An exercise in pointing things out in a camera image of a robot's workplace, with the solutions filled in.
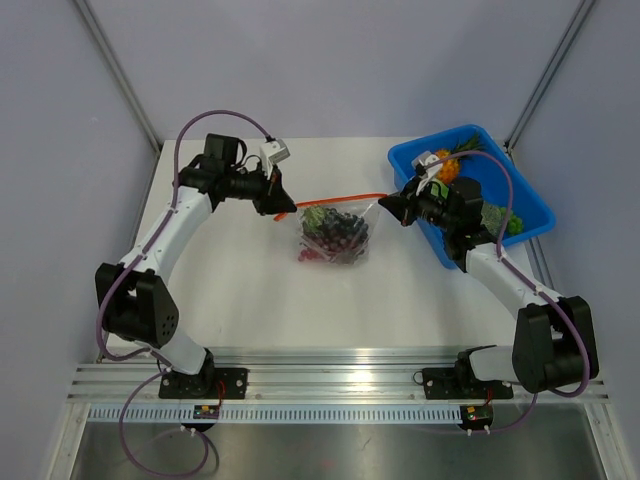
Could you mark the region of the blue black grape bunch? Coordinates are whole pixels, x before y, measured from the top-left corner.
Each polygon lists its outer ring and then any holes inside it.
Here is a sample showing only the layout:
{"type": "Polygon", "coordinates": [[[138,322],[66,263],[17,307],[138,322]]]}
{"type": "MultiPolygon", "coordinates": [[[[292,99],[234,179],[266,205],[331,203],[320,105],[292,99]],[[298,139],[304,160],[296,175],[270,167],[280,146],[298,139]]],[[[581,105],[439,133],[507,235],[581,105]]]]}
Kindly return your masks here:
{"type": "Polygon", "coordinates": [[[363,217],[338,210],[335,207],[314,205],[306,208],[301,216],[304,237],[337,242],[364,244],[369,238],[369,224],[363,217]]]}

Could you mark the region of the clear zip bag orange zipper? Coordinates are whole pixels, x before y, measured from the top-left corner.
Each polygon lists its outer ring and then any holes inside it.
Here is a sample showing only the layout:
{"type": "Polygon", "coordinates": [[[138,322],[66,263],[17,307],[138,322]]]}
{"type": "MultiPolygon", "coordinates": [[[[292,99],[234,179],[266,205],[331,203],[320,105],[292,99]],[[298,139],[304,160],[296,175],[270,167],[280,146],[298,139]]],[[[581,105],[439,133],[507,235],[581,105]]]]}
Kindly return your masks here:
{"type": "Polygon", "coordinates": [[[274,217],[294,234],[299,262],[351,266],[369,256],[384,193],[300,202],[294,213],[274,217]]]}

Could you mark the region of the dark purple grape bunch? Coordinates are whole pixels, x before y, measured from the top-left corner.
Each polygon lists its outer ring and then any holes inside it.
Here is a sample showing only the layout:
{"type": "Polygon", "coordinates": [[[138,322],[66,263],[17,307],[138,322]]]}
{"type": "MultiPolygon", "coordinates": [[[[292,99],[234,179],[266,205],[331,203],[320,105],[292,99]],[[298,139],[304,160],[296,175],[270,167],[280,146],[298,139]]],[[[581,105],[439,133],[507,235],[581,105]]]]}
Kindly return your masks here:
{"type": "Polygon", "coordinates": [[[340,238],[337,242],[303,237],[299,244],[297,259],[300,262],[354,265],[369,256],[368,244],[354,244],[340,238]]]}

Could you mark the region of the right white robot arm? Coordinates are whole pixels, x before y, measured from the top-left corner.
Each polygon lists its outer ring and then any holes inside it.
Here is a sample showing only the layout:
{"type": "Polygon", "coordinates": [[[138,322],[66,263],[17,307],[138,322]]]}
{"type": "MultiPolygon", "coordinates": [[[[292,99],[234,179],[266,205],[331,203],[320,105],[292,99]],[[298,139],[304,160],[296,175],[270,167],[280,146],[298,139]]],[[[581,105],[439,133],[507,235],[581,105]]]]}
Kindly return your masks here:
{"type": "Polygon", "coordinates": [[[460,393],[476,396],[491,381],[507,381],[532,394],[573,397],[599,375],[589,304],[534,281],[515,265],[483,222],[484,199],[476,180],[459,177],[443,192],[434,181],[413,178],[379,204],[403,226],[421,219],[440,228],[448,258],[515,320],[511,345],[460,354],[453,374],[460,393]]]}

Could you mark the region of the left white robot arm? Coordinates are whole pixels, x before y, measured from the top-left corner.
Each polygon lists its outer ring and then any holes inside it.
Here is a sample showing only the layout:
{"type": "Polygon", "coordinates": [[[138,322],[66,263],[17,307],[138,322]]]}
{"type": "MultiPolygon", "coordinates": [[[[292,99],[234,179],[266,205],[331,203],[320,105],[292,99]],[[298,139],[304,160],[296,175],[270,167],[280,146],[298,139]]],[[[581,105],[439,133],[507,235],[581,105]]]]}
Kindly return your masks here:
{"type": "Polygon", "coordinates": [[[174,172],[172,197],[151,231],[118,263],[104,263],[95,274],[98,343],[115,335],[164,364],[165,399],[222,399],[226,386],[242,376],[217,370],[212,352],[179,325],[168,283],[192,236],[227,199],[248,200],[262,216],[297,209],[278,167],[290,155],[284,141],[267,138],[252,170],[240,158],[246,151],[239,138],[208,135],[203,152],[174,172]]]}

